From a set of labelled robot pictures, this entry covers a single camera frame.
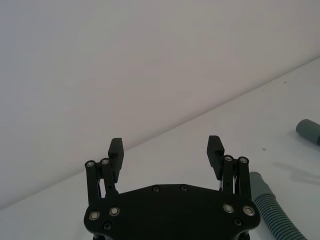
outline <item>gray corrugated hose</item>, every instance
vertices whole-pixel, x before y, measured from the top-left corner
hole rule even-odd
[[[307,240],[290,221],[258,172],[250,173],[252,200],[276,240]]]

